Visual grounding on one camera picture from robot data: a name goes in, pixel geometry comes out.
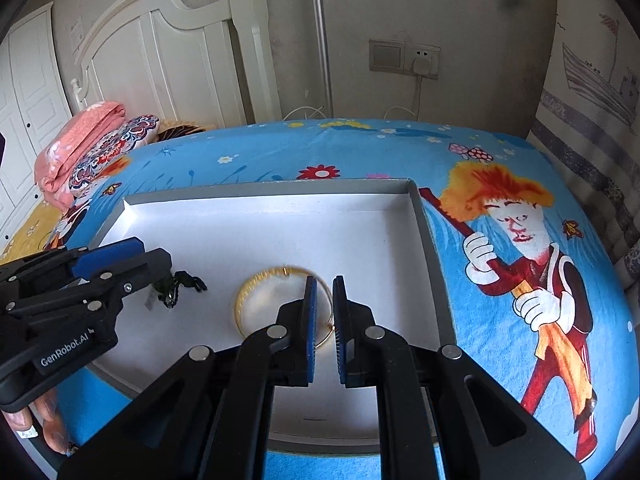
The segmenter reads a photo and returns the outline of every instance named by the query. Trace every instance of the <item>silver pole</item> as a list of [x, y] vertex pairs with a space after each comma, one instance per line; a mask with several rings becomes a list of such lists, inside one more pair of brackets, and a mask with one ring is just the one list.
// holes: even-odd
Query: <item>silver pole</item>
[[318, 54], [320, 56], [320, 70], [322, 71], [322, 83], [324, 84], [324, 114], [327, 117], [334, 116], [334, 98], [331, 93], [331, 73], [329, 71], [329, 47], [326, 40], [326, 27], [324, 25], [324, 3], [322, 0], [314, 0], [316, 12], [316, 36], [318, 37]]

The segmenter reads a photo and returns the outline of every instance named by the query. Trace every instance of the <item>white headboard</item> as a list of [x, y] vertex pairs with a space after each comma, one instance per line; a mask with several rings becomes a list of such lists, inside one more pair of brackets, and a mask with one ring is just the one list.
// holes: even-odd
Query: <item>white headboard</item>
[[82, 110], [122, 102], [127, 117], [155, 114], [219, 128], [246, 124], [229, 31], [238, 32], [257, 123], [282, 119], [268, 29], [267, 0], [220, 0], [190, 9], [181, 0], [117, 0], [76, 55]]

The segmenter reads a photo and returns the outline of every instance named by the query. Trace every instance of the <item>silver rivet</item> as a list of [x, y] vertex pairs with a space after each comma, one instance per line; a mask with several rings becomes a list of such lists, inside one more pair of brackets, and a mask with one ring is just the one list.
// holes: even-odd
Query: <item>silver rivet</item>
[[364, 331], [364, 335], [370, 339], [382, 339], [385, 336], [385, 329], [378, 325], [372, 325]]
[[206, 346], [194, 346], [189, 350], [189, 357], [194, 361], [204, 361], [209, 357], [209, 349]]
[[462, 350], [456, 345], [444, 345], [442, 347], [442, 355], [447, 359], [460, 359], [462, 357]]
[[267, 335], [271, 339], [282, 339], [284, 336], [287, 335], [287, 328], [282, 325], [271, 325], [267, 329]]

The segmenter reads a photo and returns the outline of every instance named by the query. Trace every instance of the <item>light switch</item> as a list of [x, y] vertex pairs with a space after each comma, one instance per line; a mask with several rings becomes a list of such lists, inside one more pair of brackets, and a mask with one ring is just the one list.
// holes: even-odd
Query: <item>light switch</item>
[[369, 70], [404, 72], [404, 41], [369, 40]]

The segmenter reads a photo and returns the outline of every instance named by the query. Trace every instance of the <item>wall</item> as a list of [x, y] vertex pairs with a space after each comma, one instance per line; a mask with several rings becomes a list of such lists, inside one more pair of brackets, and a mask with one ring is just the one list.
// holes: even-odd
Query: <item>wall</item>
[[[30, 0], [22, 15], [51, 0]], [[85, 33], [115, 0], [54, 0], [65, 92], [79, 77], [69, 31]], [[183, 0], [199, 7], [216, 0]], [[369, 71], [370, 38], [442, 48], [440, 78], [425, 80], [420, 119], [524, 136], [533, 120], [554, 35], [556, 0], [324, 0], [336, 116], [382, 117], [415, 107], [415, 79]], [[312, 0], [268, 0], [284, 113], [322, 104]], [[392, 112], [390, 117], [407, 116]]]

